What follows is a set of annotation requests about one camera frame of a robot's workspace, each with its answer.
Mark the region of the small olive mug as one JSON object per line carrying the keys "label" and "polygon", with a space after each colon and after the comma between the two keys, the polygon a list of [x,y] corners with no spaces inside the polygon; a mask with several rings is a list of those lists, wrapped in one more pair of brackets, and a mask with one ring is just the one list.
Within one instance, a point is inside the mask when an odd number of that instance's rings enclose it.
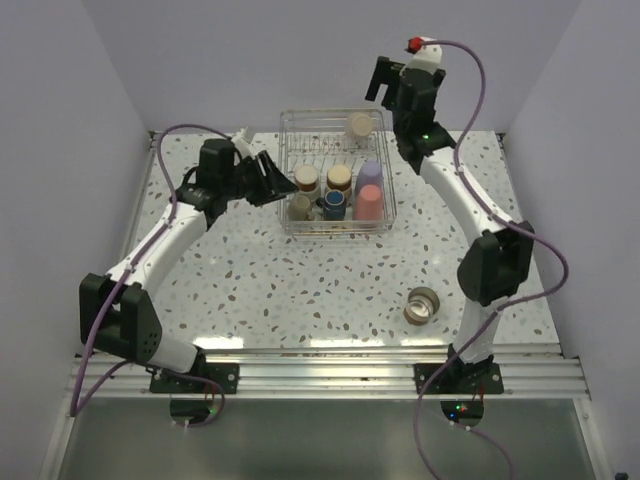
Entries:
{"label": "small olive mug", "polygon": [[289,202],[287,215],[290,221],[313,221],[315,214],[311,201],[304,195],[296,194]]}

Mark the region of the steel cup with brown band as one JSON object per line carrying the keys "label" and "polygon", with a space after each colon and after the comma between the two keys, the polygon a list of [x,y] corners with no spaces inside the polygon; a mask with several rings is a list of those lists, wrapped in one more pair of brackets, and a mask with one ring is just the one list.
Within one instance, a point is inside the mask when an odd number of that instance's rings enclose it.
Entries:
{"label": "steel cup with brown band", "polygon": [[327,172],[326,185],[328,190],[341,191],[348,198],[352,191],[352,170],[344,164],[333,165]]}

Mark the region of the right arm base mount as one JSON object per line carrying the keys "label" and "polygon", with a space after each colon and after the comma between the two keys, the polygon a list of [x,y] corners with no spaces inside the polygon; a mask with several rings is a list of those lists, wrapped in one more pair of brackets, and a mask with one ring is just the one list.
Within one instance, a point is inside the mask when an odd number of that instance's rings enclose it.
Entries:
{"label": "right arm base mount", "polygon": [[456,361],[425,389],[427,395],[500,395],[504,392],[500,366],[488,361],[470,365]]}

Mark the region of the tall beige cup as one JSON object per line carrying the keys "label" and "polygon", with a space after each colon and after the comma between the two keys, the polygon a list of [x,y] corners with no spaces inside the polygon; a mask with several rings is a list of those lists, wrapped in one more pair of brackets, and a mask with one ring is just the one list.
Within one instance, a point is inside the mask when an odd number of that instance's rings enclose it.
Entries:
{"label": "tall beige cup", "polygon": [[375,127],[374,119],[364,112],[353,112],[345,120],[345,135],[359,141],[368,138]]}

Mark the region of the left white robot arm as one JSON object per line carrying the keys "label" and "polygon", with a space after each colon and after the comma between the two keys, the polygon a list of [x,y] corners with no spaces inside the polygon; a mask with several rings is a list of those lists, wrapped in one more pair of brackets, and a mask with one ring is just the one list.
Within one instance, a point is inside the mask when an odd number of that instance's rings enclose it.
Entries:
{"label": "left white robot arm", "polygon": [[144,366],[193,393],[211,383],[202,348],[173,337],[153,297],[186,251],[214,225],[230,202],[254,207],[297,192],[267,151],[253,152],[238,138],[208,139],[198,163],[171,193],[164,213],[143,240],[103,275],[79,286],[80,335],[89,358],[99,350]]}

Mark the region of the lavender plastic cup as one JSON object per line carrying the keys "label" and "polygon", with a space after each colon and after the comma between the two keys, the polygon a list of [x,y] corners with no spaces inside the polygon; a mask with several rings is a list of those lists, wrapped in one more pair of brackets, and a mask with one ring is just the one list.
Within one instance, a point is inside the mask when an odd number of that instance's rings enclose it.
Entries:
{"label": "lavender plastic cup", "polygon": [[370,160],[361,166],[356,178],[355,193],[359,194],[361,189],[368,185],[382,188],[383,170],[382,165],[377,161]]}

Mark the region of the coral pink cup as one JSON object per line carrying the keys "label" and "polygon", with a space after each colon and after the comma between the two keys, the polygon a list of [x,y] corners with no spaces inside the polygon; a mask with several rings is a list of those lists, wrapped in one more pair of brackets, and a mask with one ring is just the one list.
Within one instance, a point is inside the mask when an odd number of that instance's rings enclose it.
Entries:
{"label": "coral pink cup", "polygon": [[383,218],[383,193],[377,185],[362,187],[356,197],[353,218],[357,221],[378,221]]}

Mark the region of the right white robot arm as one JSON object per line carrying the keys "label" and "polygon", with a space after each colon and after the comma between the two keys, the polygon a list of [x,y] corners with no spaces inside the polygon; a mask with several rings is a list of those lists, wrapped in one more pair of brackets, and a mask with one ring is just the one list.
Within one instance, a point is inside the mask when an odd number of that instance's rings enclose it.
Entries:
{"label": "right white robot arm", "polygon": [[406,64],[380,56],[365,98],[381,101],[392,114],[398,152],[444,201],[469,248],[457,269],[465,296],[458,335],[441,365],[414,367],[420,394],[500,394],[504,387],[493,342],[508,300],[527,280],[533,227],[513,222],[456,158],[461,142],[435,119],[435,100],[446,73],[437,59]]}

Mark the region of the black mug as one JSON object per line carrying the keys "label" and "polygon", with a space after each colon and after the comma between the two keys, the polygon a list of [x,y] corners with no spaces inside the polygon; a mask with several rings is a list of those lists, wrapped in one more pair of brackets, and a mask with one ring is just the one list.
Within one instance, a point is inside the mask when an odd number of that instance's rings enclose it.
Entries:
{"label": "black mug", "polygon": [[328,190],[322,198],[316,200],[325,221],[342,221],[346,215],[347,201],[340,190]]}

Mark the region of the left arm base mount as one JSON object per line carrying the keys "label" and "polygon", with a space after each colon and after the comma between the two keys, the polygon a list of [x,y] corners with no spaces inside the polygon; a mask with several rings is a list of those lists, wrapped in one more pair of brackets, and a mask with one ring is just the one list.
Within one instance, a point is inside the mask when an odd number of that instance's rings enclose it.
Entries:
{"label": "left arm base mount", "polygon": [[239,364],[206,363],[189,373],[155,370],[149,391],[154,394],[235,394],[239,380]]}

